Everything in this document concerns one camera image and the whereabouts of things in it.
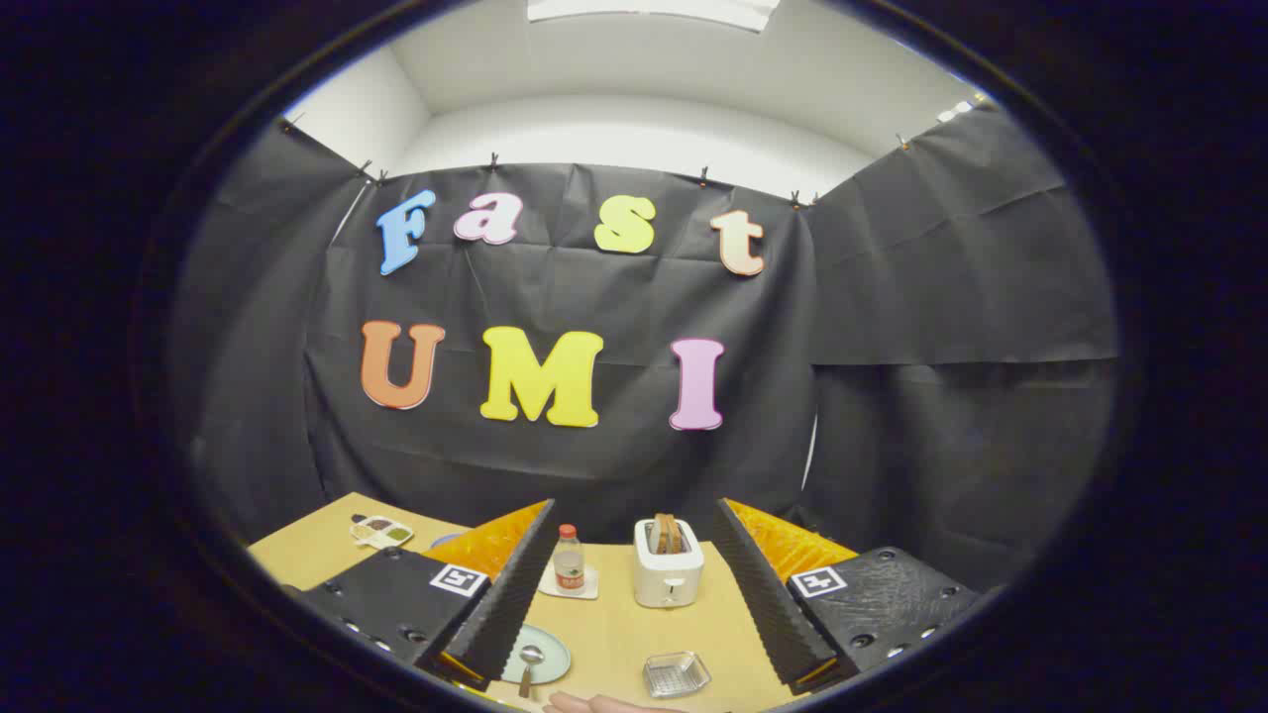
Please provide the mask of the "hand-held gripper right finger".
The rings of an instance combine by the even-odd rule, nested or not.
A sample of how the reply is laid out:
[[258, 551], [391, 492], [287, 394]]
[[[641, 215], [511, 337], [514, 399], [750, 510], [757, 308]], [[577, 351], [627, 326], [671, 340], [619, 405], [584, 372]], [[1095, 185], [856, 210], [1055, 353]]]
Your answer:
[[900, 548], [856, 554], [732, 499], [716, 501], [715, 546], [792, 694], [913, 653], [980, 598]]

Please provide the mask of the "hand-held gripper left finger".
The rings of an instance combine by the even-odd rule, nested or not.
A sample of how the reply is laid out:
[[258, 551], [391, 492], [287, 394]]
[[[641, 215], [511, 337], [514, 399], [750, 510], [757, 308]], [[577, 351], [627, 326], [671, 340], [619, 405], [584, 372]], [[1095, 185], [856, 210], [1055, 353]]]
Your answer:
[[383, 547], [311, 587], [284, 590], [399, 664], [488, 690], [502, 677], [555, 547], [552, 499], [462, 533], [425, 554], [380, 529]]

